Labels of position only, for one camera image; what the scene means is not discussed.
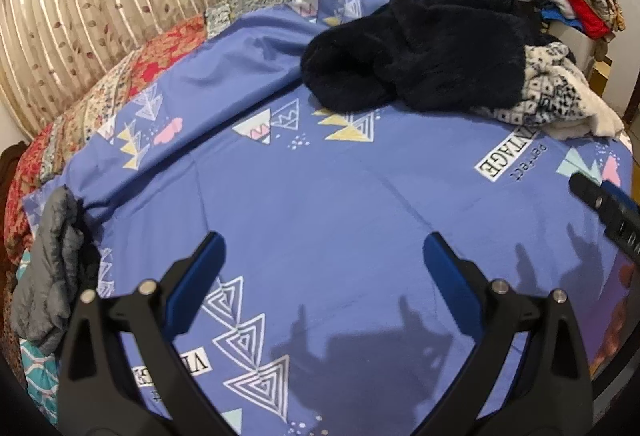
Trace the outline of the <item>dark navy fluffy garment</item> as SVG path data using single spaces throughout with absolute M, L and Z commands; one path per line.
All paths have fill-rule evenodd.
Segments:
M 338 113 L 396 101 L 421 112 L 510 108 L 521 99 L 526 47 L 545 41 L 517 0 L 390 0 L 316 36 L 300 70 Z

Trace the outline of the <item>teal wave pattern pillow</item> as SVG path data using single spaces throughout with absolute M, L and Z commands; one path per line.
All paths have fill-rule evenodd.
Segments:
M 11 326 L 20 343 L 21 363 L 26 378 L 28 396 L 41 414 L 54 426 L 58 425 L 58 365 L 55 358 L 44 356 L 42 351 L 25 335 L 25 316 L 30 307 L 28 300 L 35 297 L 30 263 L 32 254 L 25 250 L 16 272 L 17 285 L 13 293 Z

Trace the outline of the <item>white black patterned sweater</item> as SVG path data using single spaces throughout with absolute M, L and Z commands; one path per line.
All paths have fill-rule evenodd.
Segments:
M 593 136 L 617 138 L 624 123 L 589 86 L 561 42 L 525 48 L 521 100 L 509 109 L 475 108 L 499 122 L 540 128 L 557 140 Z

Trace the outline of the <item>grey puffer jacket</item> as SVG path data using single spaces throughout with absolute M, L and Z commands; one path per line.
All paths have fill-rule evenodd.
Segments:
M 35 241 L 13 293 L 11 326 L 44 356 L 58 351 L 78 294 L 98 284 L 100 254 L 84 210 L 70 189 L 58 187 L 44 204 Z

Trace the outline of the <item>blue patterned bed sheet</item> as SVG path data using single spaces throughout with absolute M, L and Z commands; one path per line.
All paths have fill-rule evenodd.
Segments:
M 575 172 L 631 185 L 624 137 L 560 141 L 399 102 L 337 113 L 300 77 L 307 45 L 389 0 L 244 14 L 139 92 L 24 203 L 65 187 L 102 256 L 99 297 L 132 292 L 224 238 L 175 346 L 240 435 L 408 435 L 473 347 L 424 262 L 441 234 L 491 279 L 567 292 L 595 352 L 620 252 L 570 194 Z

